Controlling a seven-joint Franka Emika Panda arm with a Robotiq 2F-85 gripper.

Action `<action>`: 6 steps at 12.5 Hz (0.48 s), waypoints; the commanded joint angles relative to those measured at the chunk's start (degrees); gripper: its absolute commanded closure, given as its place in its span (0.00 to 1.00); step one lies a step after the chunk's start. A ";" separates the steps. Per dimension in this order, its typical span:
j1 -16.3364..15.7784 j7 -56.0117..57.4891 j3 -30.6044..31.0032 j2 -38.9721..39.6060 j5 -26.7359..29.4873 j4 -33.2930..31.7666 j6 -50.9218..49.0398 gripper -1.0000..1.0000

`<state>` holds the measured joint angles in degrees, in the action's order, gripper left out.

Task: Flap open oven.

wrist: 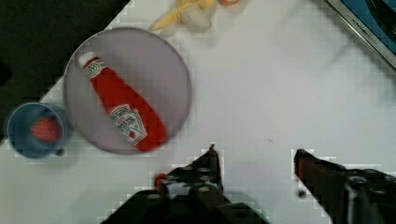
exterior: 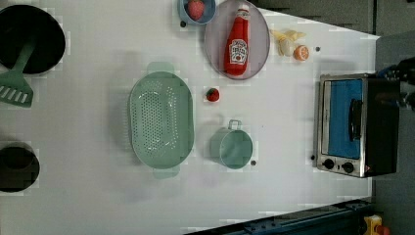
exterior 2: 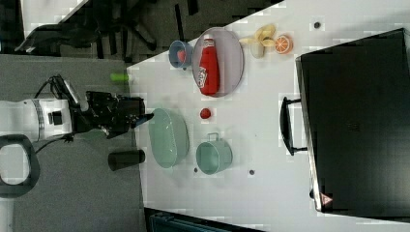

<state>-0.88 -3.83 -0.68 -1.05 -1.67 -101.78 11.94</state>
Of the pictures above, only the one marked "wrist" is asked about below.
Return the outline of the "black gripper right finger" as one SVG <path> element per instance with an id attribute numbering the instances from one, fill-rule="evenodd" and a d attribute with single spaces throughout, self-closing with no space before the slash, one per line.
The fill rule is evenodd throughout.
<path id="1" fill-rule="evenodd" d="M 347 169 L 301 148 L 293 162 L 294 173 L 332 224 L 396 224 L 393 175 L 376 169 Z"/>

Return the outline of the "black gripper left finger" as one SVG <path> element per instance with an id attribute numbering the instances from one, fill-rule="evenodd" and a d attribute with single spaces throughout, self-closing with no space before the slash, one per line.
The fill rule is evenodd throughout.
<path id="1" fill-rule="evenodd" d="M 270 224 L 246 203 L 223 193 L 215 146 L 192 163 L 157 175 L 155 188 L 138 191 L 101 224 Z"/>

